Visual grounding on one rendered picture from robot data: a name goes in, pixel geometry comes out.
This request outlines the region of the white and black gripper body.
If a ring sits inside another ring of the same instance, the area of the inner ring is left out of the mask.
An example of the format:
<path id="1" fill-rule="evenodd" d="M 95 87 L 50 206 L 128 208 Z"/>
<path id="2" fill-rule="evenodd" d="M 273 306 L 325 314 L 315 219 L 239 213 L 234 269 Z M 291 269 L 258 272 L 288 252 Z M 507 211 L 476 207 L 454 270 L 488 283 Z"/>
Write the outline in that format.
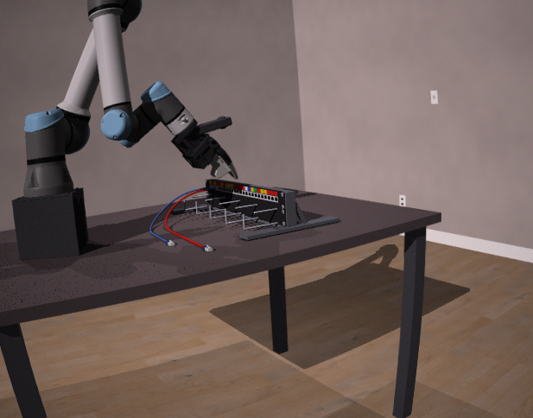
<path id="1" fill-rule="evenodd" d="M 194 128 L 197 123 L 194 119 L 193 123 L 184 132 L 173 138 L 172 143 L 193 168 L 205 169 L 213 161 L 213 157 L 217 153 L 213 143 L 219 143 L 209 134 L 196 136 Z"/>

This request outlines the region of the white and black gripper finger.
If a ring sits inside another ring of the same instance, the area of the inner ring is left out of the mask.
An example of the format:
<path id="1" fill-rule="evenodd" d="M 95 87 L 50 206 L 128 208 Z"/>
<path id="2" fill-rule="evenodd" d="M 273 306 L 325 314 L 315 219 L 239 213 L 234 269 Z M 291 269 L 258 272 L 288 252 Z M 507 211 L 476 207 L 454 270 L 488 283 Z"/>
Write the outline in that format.
<path id="1" fill-rule="evenodd" d="M 216 165 L 213 163 L 213 161 L 212 161 L 210 164 L 212 165 L 212 170 L 211 170 L 211 173 L 210 173 L 210 174 L 211 174 L 211 176 L 212 176 L 213 178 L 216 178 L 216 176 L 215 176 L 215 171 L 216 171 L 216 168 L 217 168 L 217 167 L 216 167 Z M 235 177 L 232 175 L 231 172 L 229 172 L 228 174 L 230 174 L 230 175 L 235 179 Z"/>
<path id="2" fill-rule="evenodd" d="M 221 178 L 225 174 L 231 172 L 232 175 L 235 177 L 235 179 L 238 179 L 238 175 L 236 172 L 236 169 L 234 168 L 232 164 L 232 160 L 229 157 L 229 155 L 219 146 L 219 144 L 216 144 L 213 142 L 213 145 L 215 146 L 216 150 L 216 156 L 213 158 L 213 163 L 216 165 L 216 171 L 215 176 L 217 178 Z"/>

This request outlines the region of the grey port rack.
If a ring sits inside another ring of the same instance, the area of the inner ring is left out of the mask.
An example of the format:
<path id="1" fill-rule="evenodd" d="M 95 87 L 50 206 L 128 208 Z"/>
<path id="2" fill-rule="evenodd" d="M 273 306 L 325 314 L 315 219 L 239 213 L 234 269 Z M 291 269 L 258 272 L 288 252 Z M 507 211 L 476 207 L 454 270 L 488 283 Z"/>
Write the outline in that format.
<path id="1" fill-rule="evenodd" d="M 262 238 L 339 221 L 339 218 L 332 216 L 307 221 L 301 208 L 295 201 L 295 191 L 245 184 L 228 180 L 206 180 L 206 189 L 211 188 L 211 191 L 206 191 L 206 194 L 200 195 L 200 197 L 206 196 L 205 201 L 207 204 L 186 207 L 186 203 L 184 203 L 184 208 L 173 209 L 172 214 L 196 211 L 197 215 L 210 213 L 210 219 L 218 219 L 225 216 L 225 223 L 227 225 L 243 222 L 244 230 L 268 225 L 275 226 L 268 229 L 241 233 L 239 237 L 243 240 Z M 210 205 L 215 211 L 211 210 Z M 210 210 L 209 212 L 198 213 L 198 210 L 208 208 Z M 219 211 L 224 212 L 225 215 L 212 218 L 212 212 Z M 227 215 L 227 213 L 229 214 Z M 300 220 L 296 219 L 296 214 Z M 233 215 L 242 217 L 243 219 L 227 222 L 227 217 Z M 254 220 L 266 225 L 245 228 L 245 221 L 248 220 Z"/>

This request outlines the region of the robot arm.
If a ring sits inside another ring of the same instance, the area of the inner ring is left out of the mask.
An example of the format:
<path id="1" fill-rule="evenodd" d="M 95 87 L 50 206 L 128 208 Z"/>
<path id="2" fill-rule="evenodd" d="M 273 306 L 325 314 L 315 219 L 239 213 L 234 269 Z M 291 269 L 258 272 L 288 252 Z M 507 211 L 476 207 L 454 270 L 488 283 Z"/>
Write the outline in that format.
<path id="1" fill-rule="evenodd" d="M 161 81 L 142 94 L 143 103 L 132 111 L 122 33 L 139 16 L 142 0 L 87 0 L 87 8 L 93 29 L 64 101 L 54 110 L 25 118 L 28 170 L 24 198 L 73 191 L 66 155 L 81 150 L 89 139 L 89 107 L 99 82 L 105 114 L 102 133 L 126 148 L 160 122 L 178 136 L 194 121 Z"/>

